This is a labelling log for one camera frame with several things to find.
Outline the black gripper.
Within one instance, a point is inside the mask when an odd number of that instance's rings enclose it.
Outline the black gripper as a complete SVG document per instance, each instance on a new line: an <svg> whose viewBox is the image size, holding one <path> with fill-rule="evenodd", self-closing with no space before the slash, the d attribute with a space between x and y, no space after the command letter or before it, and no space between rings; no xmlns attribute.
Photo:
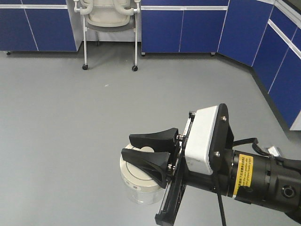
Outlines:
<svg viewBox="0 0 301 226"><path fill-rule="evenodd" d="M185 147L196 112L190 112L184 137L180 145L178 163L175 167L171 182L166 182L167 167L170 153L175 150L175 138L179 135L177 128L149 134L130 134L129 141L133 147L142 149L150 147L155 152L142 152L123 148L123 160L134 165L150 176L161 188L166 188L162 204L155 216L156 224L174 224L185 188L195 188L210 191L217 195L222 224L226 223L222 196L226 196L230 189L230 173L233 163L234 136L229 125L229 113L226 104L218 105L213 136L209 149L209 162L213 170L212 175L192 172L188 169L185 159Z"/></svg>

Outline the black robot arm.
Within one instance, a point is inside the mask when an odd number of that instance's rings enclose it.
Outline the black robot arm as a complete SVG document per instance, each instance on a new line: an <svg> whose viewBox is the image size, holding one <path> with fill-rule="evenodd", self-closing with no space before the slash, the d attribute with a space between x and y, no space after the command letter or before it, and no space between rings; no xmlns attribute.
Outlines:
<svg viewBox="0 0 301 226"><path fill-rule="evenodd" d="M183 134L177 128L131 134L120 169L130 188L165 194L156 223L172 226L186 186L215 193L222 224L222 197L285 213L301 221L301 162L261 149L255 137L234 140L225 104L190 112Z"/></svg>

